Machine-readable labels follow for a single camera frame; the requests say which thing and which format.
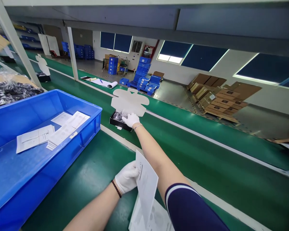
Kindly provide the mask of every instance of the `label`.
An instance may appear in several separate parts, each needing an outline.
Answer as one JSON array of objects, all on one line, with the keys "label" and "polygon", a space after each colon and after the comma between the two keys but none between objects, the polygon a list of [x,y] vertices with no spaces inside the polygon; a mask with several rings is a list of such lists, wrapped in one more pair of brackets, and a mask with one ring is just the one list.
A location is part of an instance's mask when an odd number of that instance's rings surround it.
[{"label": "label", "polygon": [[216,96],[215,95],[210,95],[210,97],[209,97],[211,100],[213,100],[213,99],[215,99],[216,98]]}]

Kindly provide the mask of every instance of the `gloved hand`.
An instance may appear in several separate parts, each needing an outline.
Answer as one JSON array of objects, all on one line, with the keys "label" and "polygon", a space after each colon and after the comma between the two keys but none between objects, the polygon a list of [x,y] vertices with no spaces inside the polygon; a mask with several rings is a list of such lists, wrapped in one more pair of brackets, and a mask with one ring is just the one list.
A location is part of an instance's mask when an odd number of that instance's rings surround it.
[{"label": "gloved hand", "polygon": [[137,186],[136,179],[138,177],[138,169],[136,161],[132,161],[124,166],[123,169],[115,176],[117,187],[125,194]]},{"label": "gloved hand", "polygon": [[140,123],[139,117],[138,117],[135,113],[128,114],[128,115],[127,115],[127,118],[122,117],[122,120],[123,120],[123,121],[127,124],[127,126],[129,126],[129,127],[133,127],[133,125],[134,125],[135,123]]}]

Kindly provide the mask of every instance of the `gray floor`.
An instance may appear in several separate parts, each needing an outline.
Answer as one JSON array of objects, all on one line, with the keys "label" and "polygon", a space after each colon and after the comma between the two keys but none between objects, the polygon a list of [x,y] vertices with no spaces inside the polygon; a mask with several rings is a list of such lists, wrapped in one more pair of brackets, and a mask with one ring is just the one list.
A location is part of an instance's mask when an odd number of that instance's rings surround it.
[{"label": "gray floor", "polygon": [[[55,60],[71,66],[71,62],[68,60]],[[96,60],[77,60],[77,68],[111,82],[119,82],[119,80],[123,78],[122,75],[109,75],[107,70],[102,70],[102,63]],[[133,80],[134,73],[128,72],[125,78]],[[165,80],[161,82],[160,88],[152,97],[254,136],[265,139],[289,138],[289,115],[287,114],[257,107],[255,105],[248,105],[234,114],[234,117],[240,122],[239,126],[235,126],[236,124],[227,120],[218,120],[214,115],[208,113],[203,115],[201,110],[192,100],[190,91],[186,90],[186,88],[181,85]]]}]

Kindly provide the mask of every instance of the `silver bracelet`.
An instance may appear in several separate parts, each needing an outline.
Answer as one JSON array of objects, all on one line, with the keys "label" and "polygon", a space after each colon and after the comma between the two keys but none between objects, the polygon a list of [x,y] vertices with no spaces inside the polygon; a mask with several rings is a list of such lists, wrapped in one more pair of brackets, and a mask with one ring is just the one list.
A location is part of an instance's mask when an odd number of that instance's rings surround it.
[{"label": "silver bracelet", "polygon": [[134,131],[136,130],[136,128],[138,128],[139,126],[143,126],[142,124],[141,125],[137,125],[135,128],[134,128]]}]

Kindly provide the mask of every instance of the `sleeve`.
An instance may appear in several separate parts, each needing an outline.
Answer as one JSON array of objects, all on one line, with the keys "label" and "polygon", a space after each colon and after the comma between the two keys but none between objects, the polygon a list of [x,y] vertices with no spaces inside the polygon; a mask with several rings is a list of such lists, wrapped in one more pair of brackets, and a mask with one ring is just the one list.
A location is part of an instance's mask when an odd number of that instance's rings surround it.
[{"label": "sleeve", "polygon": [[174,230],[229,231],[219,216],[189,185],[171,185],[166,191],[165,203]]}]

